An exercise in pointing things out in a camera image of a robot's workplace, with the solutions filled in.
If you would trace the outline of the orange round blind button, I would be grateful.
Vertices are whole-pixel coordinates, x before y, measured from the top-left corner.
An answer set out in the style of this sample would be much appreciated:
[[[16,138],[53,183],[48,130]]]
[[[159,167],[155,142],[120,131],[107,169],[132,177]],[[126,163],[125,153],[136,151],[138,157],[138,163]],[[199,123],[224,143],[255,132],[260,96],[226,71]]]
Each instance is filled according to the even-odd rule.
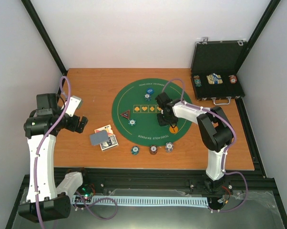
[[[170,133],[172,133],[172,134],[177,134],[178,133],[178,131],[179,131],[179,129],[178,129],[178,126],[170,126],[169,127],[169,131],[170,131]]]

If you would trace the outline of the red brown chip stack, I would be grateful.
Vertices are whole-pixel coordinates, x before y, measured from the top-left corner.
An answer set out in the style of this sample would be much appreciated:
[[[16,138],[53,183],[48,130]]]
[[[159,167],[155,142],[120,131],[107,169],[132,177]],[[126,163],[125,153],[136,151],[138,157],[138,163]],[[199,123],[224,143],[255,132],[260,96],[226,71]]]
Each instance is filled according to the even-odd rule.
[[[157,146],[156,145],[152,145],[149,147],[149,152],[151,155],[156,155],[157,154]]]

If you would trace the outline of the blue round blind button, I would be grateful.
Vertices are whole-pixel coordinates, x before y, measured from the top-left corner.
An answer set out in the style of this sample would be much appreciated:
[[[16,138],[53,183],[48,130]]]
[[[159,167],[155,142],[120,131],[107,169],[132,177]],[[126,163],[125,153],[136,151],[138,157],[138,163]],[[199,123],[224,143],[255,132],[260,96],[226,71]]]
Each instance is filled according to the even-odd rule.
[[[154,93],[154,88],[147,88],[146,93],[152,95]]]

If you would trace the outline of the green blue poker chip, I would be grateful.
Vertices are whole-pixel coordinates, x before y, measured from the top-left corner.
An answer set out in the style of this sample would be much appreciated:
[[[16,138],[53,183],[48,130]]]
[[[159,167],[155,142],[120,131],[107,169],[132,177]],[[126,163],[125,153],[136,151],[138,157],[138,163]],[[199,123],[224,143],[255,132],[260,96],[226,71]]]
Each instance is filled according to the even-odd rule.
[[[130,120],[128,121],[128,124],[129,124],[130,126],[134,126],[134,125],[136,125],[136,120],[135,120],[135,119],[130,119]]]

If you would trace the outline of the triangular red dealer button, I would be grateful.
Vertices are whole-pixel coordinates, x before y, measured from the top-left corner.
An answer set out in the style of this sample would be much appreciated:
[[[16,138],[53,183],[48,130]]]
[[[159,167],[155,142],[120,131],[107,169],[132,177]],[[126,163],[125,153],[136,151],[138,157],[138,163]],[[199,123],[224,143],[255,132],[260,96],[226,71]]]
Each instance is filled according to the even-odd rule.
[[[120,114],[121,117],[126,118],[127,120],[130,119],[130,110],[124,111]]]

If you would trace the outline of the green blue chip stack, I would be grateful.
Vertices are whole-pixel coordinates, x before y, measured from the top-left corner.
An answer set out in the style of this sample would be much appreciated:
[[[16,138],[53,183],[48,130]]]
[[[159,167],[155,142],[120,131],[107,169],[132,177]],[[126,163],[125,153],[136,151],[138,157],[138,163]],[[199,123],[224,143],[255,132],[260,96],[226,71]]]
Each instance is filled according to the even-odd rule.
[[[138,146],[133,146],[131,148],[131,154],[132,155],[137,155],[137,154],[139,154],[139,152],[140,152],[140,148]]]

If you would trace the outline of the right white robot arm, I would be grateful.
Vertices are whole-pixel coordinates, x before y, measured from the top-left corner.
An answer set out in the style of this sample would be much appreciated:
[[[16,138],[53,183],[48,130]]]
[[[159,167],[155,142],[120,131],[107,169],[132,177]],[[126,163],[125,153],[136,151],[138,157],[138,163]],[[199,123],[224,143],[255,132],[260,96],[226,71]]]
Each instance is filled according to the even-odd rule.
[[[208,149],[204,186],[207,192],[214,193],[224,182],[227,152],[236,140],[236,133],[223,109],[172,100],[165,92],[156,96],[155,100],[161,108],[161,113],[157,115],[160,126],[170,125],[174,128],[180,118],[198,125],[201,139]]]

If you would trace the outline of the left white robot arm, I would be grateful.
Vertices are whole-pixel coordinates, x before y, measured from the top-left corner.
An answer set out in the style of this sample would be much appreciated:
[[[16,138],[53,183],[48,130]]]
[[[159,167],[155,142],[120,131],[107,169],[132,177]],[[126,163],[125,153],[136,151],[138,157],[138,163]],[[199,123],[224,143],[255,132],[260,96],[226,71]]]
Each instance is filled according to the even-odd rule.
[[[54,180],[54,147],[62,129],[82,133],[88,119],[74,113],[82,99],[72,96],[58,105],[58,94],[36,96],[37,108],[24,124],[30,152],[30,183],[24,203],[18,214],[34,223],[67,218],[74,193],[89,189],[90,180],[84,168],[72,169],[59,185]]]

